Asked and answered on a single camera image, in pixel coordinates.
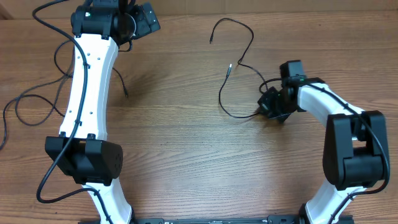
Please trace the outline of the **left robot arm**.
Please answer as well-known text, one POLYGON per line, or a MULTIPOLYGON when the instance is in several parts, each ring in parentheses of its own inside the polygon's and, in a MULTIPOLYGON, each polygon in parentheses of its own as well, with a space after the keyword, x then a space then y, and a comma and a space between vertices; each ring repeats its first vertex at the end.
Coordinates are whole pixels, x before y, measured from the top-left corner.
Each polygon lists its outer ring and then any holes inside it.
POLYGON ((53 166, 88 192, 101 223, 134 223, 119 180, 123 150, 108 141, 106 107, 113 65, 123 44, 160 29, 150 3, 87 1, 71 16, 75 64, 59 134, 47 137, 53 166))

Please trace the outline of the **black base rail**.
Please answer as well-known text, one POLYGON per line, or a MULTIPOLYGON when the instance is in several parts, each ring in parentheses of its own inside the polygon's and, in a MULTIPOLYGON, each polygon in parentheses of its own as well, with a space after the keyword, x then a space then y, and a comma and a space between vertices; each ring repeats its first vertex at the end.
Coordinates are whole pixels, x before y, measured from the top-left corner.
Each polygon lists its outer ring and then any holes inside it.
POLYGON ((269 215, 267 218, 178 219, 142 218, 138 224, 299 224, 305 223, 298 215, 269 215))

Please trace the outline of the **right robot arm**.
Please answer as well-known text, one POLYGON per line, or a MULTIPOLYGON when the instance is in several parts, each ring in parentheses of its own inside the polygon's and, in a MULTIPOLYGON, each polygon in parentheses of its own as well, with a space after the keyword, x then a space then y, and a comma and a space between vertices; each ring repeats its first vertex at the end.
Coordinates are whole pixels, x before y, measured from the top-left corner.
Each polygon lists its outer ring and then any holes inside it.
POLYGON ((294 112, 308 112, 325 127, 323 172, 325 181, 298 215, 275 218, 279 223, 353 223, 343 210, 359 195, 384 190, 391 168, 386 120, 378 111, 351 105, 321 78, 305 75, 300 60, 279 67, 281 89, 267 89, 258 100, 267 119, 283 123, 294 112))

